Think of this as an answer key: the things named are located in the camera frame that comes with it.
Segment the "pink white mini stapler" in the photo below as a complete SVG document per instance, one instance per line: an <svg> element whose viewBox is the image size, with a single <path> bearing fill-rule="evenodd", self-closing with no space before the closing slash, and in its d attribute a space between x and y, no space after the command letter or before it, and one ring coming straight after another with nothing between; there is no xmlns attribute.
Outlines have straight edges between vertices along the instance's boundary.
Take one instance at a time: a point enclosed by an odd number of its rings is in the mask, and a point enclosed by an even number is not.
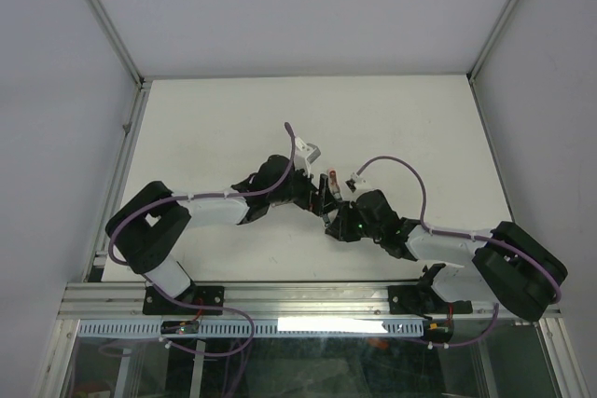
<svg viewBox="0 0 597 398"><path fill-rule="evenodd" d="M327 185L330 194L336 201L342 201L340 186L338 183L337 172L334 169L327 170Z"/></svg>

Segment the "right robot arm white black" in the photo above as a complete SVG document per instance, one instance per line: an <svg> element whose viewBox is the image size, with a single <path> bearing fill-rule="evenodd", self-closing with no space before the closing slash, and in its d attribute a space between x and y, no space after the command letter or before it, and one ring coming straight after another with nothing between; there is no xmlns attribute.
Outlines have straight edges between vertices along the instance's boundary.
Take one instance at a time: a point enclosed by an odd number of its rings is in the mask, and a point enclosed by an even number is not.
<svg viewBox="0 0 597 398"><path fill-rule="evenodd" d="M481 301L536 322L560 299L568 276L557 257L512 222L476 232L432 228L399 216L379 189L342 202L326 233L342 242L369 239L393 258L423 262L416 285L398 298L418 314Z"/></svg>

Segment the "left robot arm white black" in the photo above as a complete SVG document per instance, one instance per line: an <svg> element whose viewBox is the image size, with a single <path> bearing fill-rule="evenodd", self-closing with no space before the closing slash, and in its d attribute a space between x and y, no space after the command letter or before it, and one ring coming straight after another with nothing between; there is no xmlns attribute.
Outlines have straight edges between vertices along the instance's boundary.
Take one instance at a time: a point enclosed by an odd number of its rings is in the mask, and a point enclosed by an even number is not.
<svg viewBox="0 0 597 398"><path fill-rule="evenodd" d="M182 234L195 226L246 225L265 216L273 205L292 203L323 219L338 208L337 174L322 173L319 184L289 159L273 155L229 189L183 199L162 181L152 181L110 220L105 232L123 262L163 292L163 302L185 312L195 302L193 280L171 255Z"/></svg>

